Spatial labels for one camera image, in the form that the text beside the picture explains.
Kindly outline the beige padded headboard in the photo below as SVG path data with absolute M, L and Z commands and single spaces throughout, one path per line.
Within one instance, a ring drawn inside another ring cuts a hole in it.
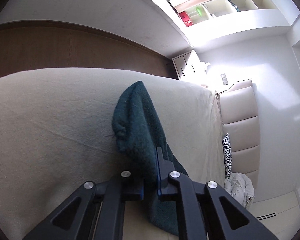
M 216 93 L 223 132 L 231 143 L 232 172 L 248 176 L 254 188 L 260 170 L 260 120 L 251 79 Z

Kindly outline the white wardrobe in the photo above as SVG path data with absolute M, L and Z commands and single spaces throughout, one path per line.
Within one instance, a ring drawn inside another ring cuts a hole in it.
M 278 239 L 292 239 L 300 229 L 300 187 L 277 192 L 258 187 L 249 211 Z

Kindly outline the zebra print pillow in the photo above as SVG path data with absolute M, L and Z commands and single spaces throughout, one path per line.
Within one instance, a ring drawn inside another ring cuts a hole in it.
M 225 134 L 223 140 L 223 154 L 224 154 L 224 165 L 225 165 L 225 176 L 228 178 L 232 170 L 232 152 L 231 152 L 231 142 L 230 135 Z

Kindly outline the red box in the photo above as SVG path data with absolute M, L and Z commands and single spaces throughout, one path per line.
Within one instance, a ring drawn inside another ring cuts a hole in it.
M 187 12 L 182 11 L 182 12 L 179 13 L 179 16 L 180 16 L 180 18 L 182 19 L 183 23 L 184 23 L 187 27 L 193 25 L 193 23 L 192 23 L 192 21 L 191 21 L 189 15 L 187 14 Z

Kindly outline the white bedside cabinet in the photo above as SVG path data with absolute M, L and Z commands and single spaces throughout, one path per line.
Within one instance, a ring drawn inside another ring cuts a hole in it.
M 181 81 L 202 83 L 206 77 L 206 63 L 192 50 L 172 59 L 178 79 Z

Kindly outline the white folded duvet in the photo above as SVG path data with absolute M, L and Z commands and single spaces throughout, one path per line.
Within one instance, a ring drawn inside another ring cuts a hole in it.
M 247 210 L 254 201 L 255 193 L 251 179 L 242 173 L 231 173 L 224 182 L 225 191 Z

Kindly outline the brown wooden bed frame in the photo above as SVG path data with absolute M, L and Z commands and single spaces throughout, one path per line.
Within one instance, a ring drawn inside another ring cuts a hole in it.
M 65 67 L 124 69 L 177 78 L 171 59 L 106 31 L 57 21 L 0 24 L 0 77 Z

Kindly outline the dark green knit sweater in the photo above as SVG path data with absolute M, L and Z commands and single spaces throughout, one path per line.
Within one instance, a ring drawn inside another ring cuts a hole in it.
M 161 202 L 158 199 L 156 148 L 161 148 L 163 158 L 172 162 L 176 171 L 183 174 L 187 172 L 167 144 L 163 127 L 142 81 L 129 86 L 120 96 L 114 110 L 112 127 L 118 151 L 127 157 L 137 174 L 143 178 L 142 208 L 148 221 L 177 236 L 175 202 Z

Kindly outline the beige bed sheet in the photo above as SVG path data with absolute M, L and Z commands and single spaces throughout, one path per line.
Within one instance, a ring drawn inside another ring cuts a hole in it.
M 142 81 L 174 156 L 190 178 L 223 185 L 216 97 L 191 83 L 128 70 L 47 68 L 0 78 L 0 228 L 22 239 L 85 181 L 126 169 L 112 117 Z

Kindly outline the white wall shelf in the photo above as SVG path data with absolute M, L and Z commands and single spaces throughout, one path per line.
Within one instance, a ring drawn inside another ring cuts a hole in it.
M 199 5 L 203 7 L 203 17 L 196 11 Z M 202 36 L 215 40 L 243 31 L 290 26 L 272 0 L 211 0 L 183 11 L 193 23 L 186 31 L 192 39 Z

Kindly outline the green plastic object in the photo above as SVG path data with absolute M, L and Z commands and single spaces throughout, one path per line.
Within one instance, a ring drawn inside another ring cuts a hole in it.
M 200 17 L 203 17 L 204 10 L 203 10 L 203 7 L 201 5 L 196 7 L 196 11 L 197 11 L 197 13 Z

